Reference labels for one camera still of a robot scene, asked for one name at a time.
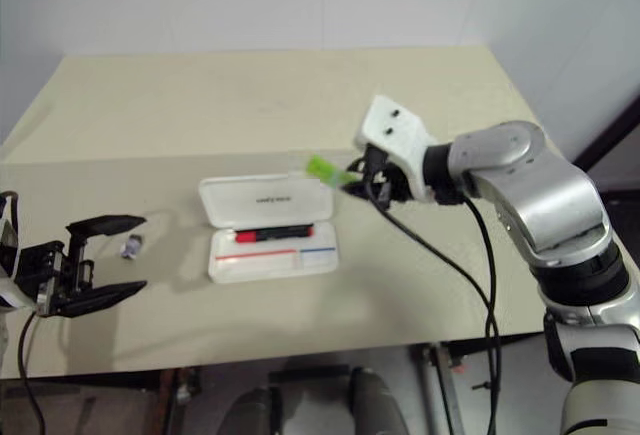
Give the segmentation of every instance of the red marker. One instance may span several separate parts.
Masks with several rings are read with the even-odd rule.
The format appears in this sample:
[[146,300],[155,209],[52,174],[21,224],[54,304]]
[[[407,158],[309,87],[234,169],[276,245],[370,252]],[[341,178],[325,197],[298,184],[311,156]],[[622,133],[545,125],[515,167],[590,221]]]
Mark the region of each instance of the red marker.
[[237,243],[256,243],[281,238],[304,238],[313,235],[313,225],[293,225],[290,227],[258,228],[236,233]]

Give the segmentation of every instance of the beige table surface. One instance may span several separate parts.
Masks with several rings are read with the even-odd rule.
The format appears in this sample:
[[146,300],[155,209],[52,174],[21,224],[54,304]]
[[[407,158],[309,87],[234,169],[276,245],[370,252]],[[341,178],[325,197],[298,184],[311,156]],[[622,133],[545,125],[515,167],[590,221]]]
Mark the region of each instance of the beige table surface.
[[[125,236],[96,238],[88,254],[96,285],[149,285],[103,312],[40,320],[30,375],[481,336],[484,309],[466,282],[371,207],[340,194],[336,272],[234,285],[206,275],[213,229],[198,181],[300,168],[311,152],[348,160],[377,93],[421,115],[443,141],[534,120],[482,47],[65,58],[2,148],[0,183],[20,193],[21,241],[66,241],[66,224],[104,213],[144,215],[137,231],[146,243],[135,262],[118,256]],[[535,281],[492,207],[479,206],[496,250],[501,331],[540,330]],[[488,285],[480,234],[463,208],[394,211]],[[7,317],[4,378],[17,376],[27,315]]]

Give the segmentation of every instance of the white wall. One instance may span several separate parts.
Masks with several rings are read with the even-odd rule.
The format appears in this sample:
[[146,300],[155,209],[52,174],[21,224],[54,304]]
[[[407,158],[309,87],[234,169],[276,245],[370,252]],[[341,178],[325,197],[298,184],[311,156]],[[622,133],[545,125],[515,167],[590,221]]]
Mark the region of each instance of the white wall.
[[640,87],[640,0],[0,0],[0,140],[60,54],[486,43],[577,155]]

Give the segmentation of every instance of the green sponge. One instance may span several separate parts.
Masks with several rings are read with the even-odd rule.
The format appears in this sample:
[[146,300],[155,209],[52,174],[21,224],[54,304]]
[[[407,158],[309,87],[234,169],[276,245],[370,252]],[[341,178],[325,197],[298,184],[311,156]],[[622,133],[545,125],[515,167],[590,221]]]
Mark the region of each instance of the green sponge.
[[352,173],[345,172],[318,155],[314,155],[309,160],[307,173],[319,178],[322,183],[329,185],[331,188],[340,188],[347,183],[357,182],[359,180],[358,177]]

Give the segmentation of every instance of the cable connector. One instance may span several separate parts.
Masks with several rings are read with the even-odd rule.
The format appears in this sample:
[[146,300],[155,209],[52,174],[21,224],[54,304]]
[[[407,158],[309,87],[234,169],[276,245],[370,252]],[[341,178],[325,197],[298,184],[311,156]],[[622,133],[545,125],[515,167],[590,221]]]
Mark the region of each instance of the cable connector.
[[485,390],[491,390],[491,382],[487,381],[487,382],[480,383],[478,385],[473,385],[471,387],[471,390],[479,390],[481,388],[484,388]]
[[387,165],[387,158],[389,154],[378,147],[367,143],[367,148],[364,151],[362,157],[364,161],[364,167],[362,169],[362,181],[365,183],[373,182],[377,173],[384,170]]

